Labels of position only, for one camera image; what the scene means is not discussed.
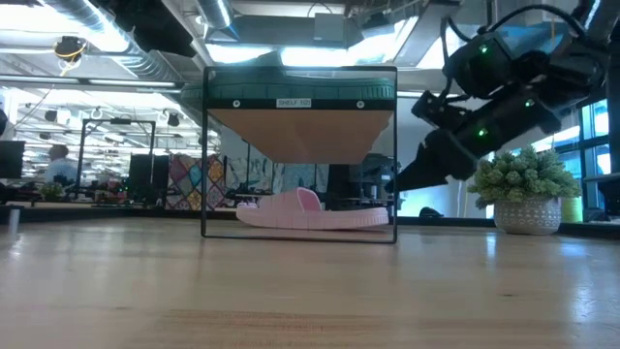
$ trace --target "white plant pot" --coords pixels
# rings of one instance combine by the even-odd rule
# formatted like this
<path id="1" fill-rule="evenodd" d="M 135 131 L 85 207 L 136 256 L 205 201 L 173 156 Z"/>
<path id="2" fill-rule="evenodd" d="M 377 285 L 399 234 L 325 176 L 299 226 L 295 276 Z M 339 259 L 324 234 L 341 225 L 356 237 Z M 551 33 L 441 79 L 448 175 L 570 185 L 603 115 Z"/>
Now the white plant pot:
<path id="1" fill-rule="evenodd" d="M 550 235 L 562 222 L 560 200 L 531 198 L 522 203 L 499 201 L 494 208 L 495 225 L 508 234 Z"/>

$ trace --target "shelf label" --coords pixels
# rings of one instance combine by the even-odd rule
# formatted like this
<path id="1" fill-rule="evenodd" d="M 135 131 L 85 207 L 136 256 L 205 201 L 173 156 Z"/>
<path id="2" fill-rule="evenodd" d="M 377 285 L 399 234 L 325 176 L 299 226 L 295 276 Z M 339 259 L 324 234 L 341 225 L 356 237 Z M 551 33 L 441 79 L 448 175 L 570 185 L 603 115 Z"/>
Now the shelf label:
<path id="1" fill-rule="evenodd" d="M 278 98 L 275 108 L 312 108 L 310 98 Z"/>

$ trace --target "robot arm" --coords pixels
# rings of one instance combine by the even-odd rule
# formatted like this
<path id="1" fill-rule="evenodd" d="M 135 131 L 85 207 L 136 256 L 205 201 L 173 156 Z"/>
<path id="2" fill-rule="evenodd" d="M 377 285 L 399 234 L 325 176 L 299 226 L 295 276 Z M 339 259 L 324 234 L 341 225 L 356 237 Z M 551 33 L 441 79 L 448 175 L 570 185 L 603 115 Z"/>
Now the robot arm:
<path id="1" fill-rule="evenodd" d="M 591 38 L 581 24 L 591 18 L 592 6 L 592 1 L 581 1 L 569 15 L 551 6 L 531 5 L 481 28 L 472 39 L 457 33 L 468 43 L 450 57 L 445 51 L 446 89 L 438 97 L 424 92 L 412 108 L 413 114 L 437 128 L 418 147 L 416 160 L 397 176 L 398 189 L 446 184 L 449 175 L 467 179 L 476 171 L 482 156 L 530 129 L 538 126 L 547 134 L 559 131 L 562 117 L 605 83 L 606 42 L 620 9 L 616 5 L 611 14 L 605 14 L 613 20 L 607 21 L 606 40 L 601 42 Z M 604 6 L 602 0 L 599 8 Z M 529 51 L 515 57 L 496 29 L 512 16 L 531 10 L 558 15 L 575 36 L 551 54 Z M 447 25 L 458 30 L 446 18 L 442 21 L 442 33 Z M 466 96 L 447 97 L 453 80 Z M 475 111 L 450 105 L 472 97 L 489 102 Z M 392 183 L 387 190 L 393 190 Z"/>

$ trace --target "person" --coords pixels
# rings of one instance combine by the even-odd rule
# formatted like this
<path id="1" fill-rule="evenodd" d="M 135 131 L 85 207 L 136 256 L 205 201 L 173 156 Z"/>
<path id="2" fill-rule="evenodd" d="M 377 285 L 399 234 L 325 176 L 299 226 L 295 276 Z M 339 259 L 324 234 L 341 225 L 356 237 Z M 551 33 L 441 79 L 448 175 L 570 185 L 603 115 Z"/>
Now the person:
<path id="1" fill-rule="evenodd" d="M 78 169 L 67 160 L 69 149 L 65 145 L 55 144 L 49 149 L 49 166 L 46 171 L 46 182 L 54 182 L 57 175 L 62 175 L 67 181 L 75 182 L 78 178 Z"/>

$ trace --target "pink slide sandal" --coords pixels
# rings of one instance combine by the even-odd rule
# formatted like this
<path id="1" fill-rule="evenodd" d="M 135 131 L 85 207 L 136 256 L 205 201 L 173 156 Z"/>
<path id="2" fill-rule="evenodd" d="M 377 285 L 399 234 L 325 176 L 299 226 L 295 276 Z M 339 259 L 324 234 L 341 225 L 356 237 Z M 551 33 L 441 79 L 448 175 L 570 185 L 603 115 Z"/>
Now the pink slide sandal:
<path id="1" fill-rule="evenodd" d="M 317 195 L 305 188 L 264 197 L 258 205 L 240 204 L 236 217 L 256 227 L 303 230 L 357 229 L 388 223 L 388 211 L 383 207 L 322 210 Z"/>

